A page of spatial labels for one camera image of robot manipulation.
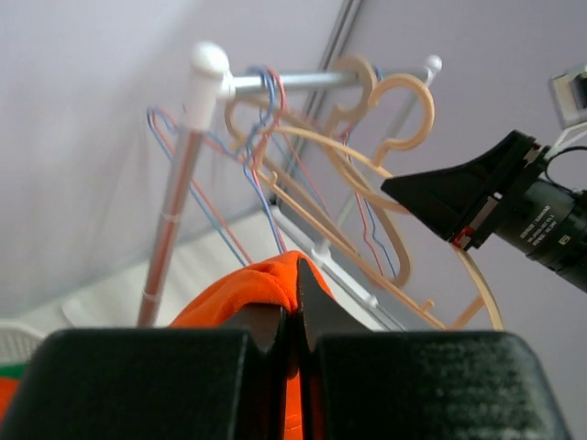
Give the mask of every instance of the red marking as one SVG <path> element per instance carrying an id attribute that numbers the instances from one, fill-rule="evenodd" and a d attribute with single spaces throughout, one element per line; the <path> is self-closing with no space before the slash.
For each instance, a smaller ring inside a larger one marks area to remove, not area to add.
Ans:
<path id="1" fill-rule="evenodd" d="M 470 226 L 463 227 L 462 231 L 460 231 L 457 234 L 457 236 L 455 236 L 455 239 L 452 240 L 452 246 L 454 246 L 455 248 L 458 248 L 458 249 L 462 249 L 462 245 L 459 243 L 460 239 L 463 237 L 470 237 L 473 235 L 474 232 L 475 232 L 475 230 Z"/>

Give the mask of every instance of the camera lens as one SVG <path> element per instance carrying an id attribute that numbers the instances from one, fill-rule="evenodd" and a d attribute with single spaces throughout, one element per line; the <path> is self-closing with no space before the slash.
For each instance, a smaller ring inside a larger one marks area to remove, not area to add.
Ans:
<path id="1" fill-rule="evenodd" d="M 587 210 L 568 191 L 536 181 L 495 234 L 587 292 Z"/>

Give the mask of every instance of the clothes hanger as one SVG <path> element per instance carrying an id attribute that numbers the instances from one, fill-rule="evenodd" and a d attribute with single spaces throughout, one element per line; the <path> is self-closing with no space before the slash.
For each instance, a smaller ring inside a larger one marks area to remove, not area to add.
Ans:
<path id="1" fill-rule="evenodd" d="M 338 68 L 355 68 L 358 70 L 371 70 L 372 72 L 371 66 L 369 66 L 366 61 L 363 60 L 362 62 L 357 62 L 357 59 L 358 57 L 355 57 L 352 63 L 339 63 Z M 305 122 L 302 118 L 297 117 L 290 112 L 285 112 L 285 114 L 282 115 L 282 119 L 289 124 L 292 124 L 293 126 L 279 126 L 275 132 L 293 134 L 301 138 L 307 138 L 314 141 L 323 151 L 325 151 L 328 158 L 330 159 L 330 162 L 333 164 L 337 172 L 341 174 L 343 179 L 349 183 L 349 186 L 351 186 L 353 190 L 356 190 L 372 203 L 373 212 L 380 219 L 380 222 L 382 223 L 385 232 L 390 238 L 390 241 L 392 241 L 393 246 L 396 248 L 396 251 L 398 251 L 398 256 L 401 254 L 400 259 L 404 260 L 404 264 L 402 266 L 406 265 L 407 268 L 410 268 L 411 266 L 409 263 L 409 255 L 407 254 L 403 240 L 401 239 L 397 228 L 395 228 L 393 221 L 389 217 L 389 213 L 387 213 L 386 210 L 395 211 L 402 214 L 409 213 L 400 204 L 390 201 L 389 199 L 384 199 L 381 196 L 375 194 L 375 191 L 369 185 L 367 179 L 365 179 L 362 173 L 347 160 L 347 156 L 365 164 L 385 179 L 393 177 L 392 174 L 382 166 L 382 161 L 391 149 L 412 149 L 419 145 L 426 138 L 427 133 L 429 132 L 434 121 L 434 107 L 432 97 L 426 86 L 410 75 L 394 75 L 392 77 L 386 78 L 379 84 L 372 87 L 372 77 L 374 77 L 374 74 L 368 75 L 366 73 L 360 73 L 360 71 L 358 71 L 357 74 L 365 82 L 365 87 L 363 89 L 360 103 L 350 110 L 344 109 L 340 105 L 336 106 L 328 118 L 327 126 L 323 130 L 323 134 L 316 133 L 315 128 L 311 124 Z M 385 92 L 398 86 L 408 87 L 413 90 L 418 96 L 418 99 L 420 100 L 423 108 L 425 109 L 423 112 L 423 121 L 414 136 L 410 137 L 409 139 L 385 139 L 376 149 L 374 158 L 369 159 L 359 153 L 357 150 L 349 148 L 346 145 L 337 142 L 331 137 L 327 137 L 325 135 L 327 133 L 334 133 L 334 130 L 340 121 L 346 121 L 351 124 L 358 122 L 356 119 L 353 119 L 353 117 L 364 117 L 366 112 L 368 112 L 380 102 L 381 97 Z M 269 103 L 266 100 L 251 96 L 237 98 L 227 104 L 225 121 L 228 132 L 234 138 L 234 141 L 231 145 L 232 149 L 237 149 L 239 146 L 241 146 L 247 136 L 245 133 L 239 131 L 234 124 L 233 111 L 237 104 L 240 103 L 256 105 L 257 107 L 264 108 L 265 110 L 269 108 Z M 266 175 L 261 169 L 259 169 L 258 173 L 260 179 L 280 198 L 282 198 L 282 200 L 290 205 L 292 209 L 294 209 L 300 216 L 305 218 L 312 227 L 318 230 L 318 232 L 320 232 L 324 237 L 329 239 L 333 244 L 335 244 L 335 246 L 340 248 L 347 255 L 347 257 L 349 257 L 355 264 L 357 264 L 357 266 L 361 268 L 363 272 L 367 274 L 367 276 L 372 281 L 375 281 L 376 284 L 382 286 L 388 292 L 394 294 L 400 301 L 402 301 L 402 303 L 412 309 L 415 313 L 422 316 L 431 325 L 440 329 L 462 328 L 477 312 L 481 310 L 482 306 L 485 305 L 488 309 L 493 328 L 503 328 L 503 321 L 489 286 L 487 285 L 487 282 L 485 281 L 478 267 L 474 264 L 468 254 L 456 249 L 457 255 L 459 256 L 466 271 L 471 276 L 471 279 L 473 280 L 479 295 L 471 302 L 471 304 L 453 324 L 446 326 L 429 312 L 429 309 L 434 305 L 431 300 L 427 300 L 423 305 L 419 305 L 399 289 L 398 285 L 400 282 L 405 283 L 407 281 L 407 277 L 409 277 L 409 271 L 405 272 L 401 279 L 400 277 L 397 277 L 397 280 L 388 280 L 383 277 L 372 267 L 371 264 L 360 257 L 359 253 L 353 246 L 350 246 L 350 240 L 348 240 L 342 231 L 340 231 L 340 229 L 329 219 L 329 217 L 327 217 L 326 213 L 324 213 L 322 208 L 313 201 L 312 197 L 305 191 L 305 189 L 291 178 L 288 179 L 289 176 L 284 177 L 286 174 L 284 174 L 281 167 L 276 167 L 274 163 L 267 161 L 267 159 L 268 158 L 264 157 L 263 160 L 260 160 L 258 166 L 260 167 L 260 165 L 263 164 L 263 166 L 267 167 L 268 170 L 270 170 L 271 176 Z M 299 204 L 293 197 L 291 197 L 290 194 L 285 192 L 279 186 L 279 182 L 286 183 L 288 187 L 290 187 L 289 185 L 291 183 L 294 183 L 294 186 L 290 188 L 294 188 L 293 192 L 305 202 L 306 206 L 311 206 L 310 209 L 313 211 L 313 213 L 308 213 L 308 211 L 306 211 L 306 209 L 301 204 Z M 320 217 L 319 220 L 314 216 L 316 213 L 318 213 L 317 216 Z"/>
<path id="2" fill-rule="evenodd" d="M 257 96 L 243 96 L 227 103 L 225 108 L 225 123 L 227 126 L 228 133 L 234 139 L 230 145 L 230 148 L 233 151 L 237 150 L 240 146 L 244 144 L 248 135 L 244 131 L 240 131 L 236 127 L 236 124 L 234 122 L 234 111 L 239 104 L 254 105 L 263 110 L 269 110 L 269 102 Z M 294 115 L 291 112 L 285 112 L 282 115 L 282 119 L 289 124 L 304 127 L 306 130 L 314 129 L 310 123 L 304 121 L 303 118 Z M 342 161 L 342 166 L 344 166 L 345 163 L 349 163 L 349 161 L 344 159 Z M 337 236 L 350 249 L 352 249 L 354 253 L 359 255 L 359 251 L 352 245 L 352 241 L 344 234 L 340 227 L 332 221 L 332 219 L 327 215 L 327 213 L 322 209 L 322 207 L 315 202 L 314 198 L 307 192 L 307 190 L 302 185 L 300 185 L 297 181 L 292 179 L 289 176 L 289 174 L 287 174 L 282 169 L 282 167 L 277 166 L 267 156 L 264 156 L 262 158 L 261 164 L 264 165 L 270 172 L 275 172 L 277 174 L 278 180 L 281 180 L 281 182 L 283 182 L 288 189 L 295 193 L 297 198 L 302 202 L 302 207 L 309 208 L 309 214 L 313 215 L 318 221 L 320 221 L 322 225 L 324 225 L 327 228 L 330 234 Z M 271 178 L 263 174 L 263 170 L 261 168 L 257 168 L 256 171 L 266 184 L 269 185 L 271 183 Z M 362 182 L 365 188 L 374 191 L 368 183 L 368 181 L 362 176 L 362 174 L 356 173 L 354 169 L 349 170 L 349 173 L 356 180 Z M 410 273 L 412 271 L 412 262 L 407 252 L 407 248 L 405 247 L 401 234 L 397 230 L 397 227 L 395 227 L 395 224 L 393 223 L 393 219 L 390 217 L 390 214 L 385 212 L 378 206 L 373 206 L 372 210 L 375 216 L 379 219 L 383 231 L 391 241 L 400 263 L 400 267 L 399 270 L 396 271 L 395 278 L 390 279 L 390 281 L 392 281 L 396 286 L 402 287 L 407 283 L 410 277 Z M 372 283 L 374 283 L 377 286 L 381 286 L 381 283 L 375 280 L 369 274 L 365 273 L 365 275 L 367 275 L 367 277 L 370 279 Z"/>

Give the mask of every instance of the orange cloth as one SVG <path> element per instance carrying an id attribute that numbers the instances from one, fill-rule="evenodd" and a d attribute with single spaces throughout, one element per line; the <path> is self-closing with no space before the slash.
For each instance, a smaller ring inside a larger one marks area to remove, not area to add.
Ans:
<path id="1" fill-rule="evenodd" d="M 296 310 L 298 259 L 307 258 L 300 252 L 290 251 L 226 275 L 190 302 L 175 318 L 171 327 L 221 325 L 249 303 L 278 304 L 288 312 Z M 308 262 L 320 287 L 330 294 L 330 289 L 318 269 L 311 261 Z M 14 379 L 0 379 L 0 420 L 17 384 L 18 381 Z M 302 438 L 300 380 L 296 376 L 287 383 L 285 439 Z"/>
<path id="2" fill-rule="evenodd" d="M 0 422 L 8 408 L 10 399 L 17 390 L 18 380 L 9 378 L 0 378 Z"/>

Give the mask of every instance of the green object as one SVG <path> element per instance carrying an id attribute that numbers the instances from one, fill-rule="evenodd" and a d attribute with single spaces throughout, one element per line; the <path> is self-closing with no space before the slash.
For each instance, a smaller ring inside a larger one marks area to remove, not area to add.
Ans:
<path id="1" fill-rule="evenodd" d="M 27 364 L 10 364 L 0 365 L 0 377 L 10 379 L 20 379 L 25 373 Z"/>

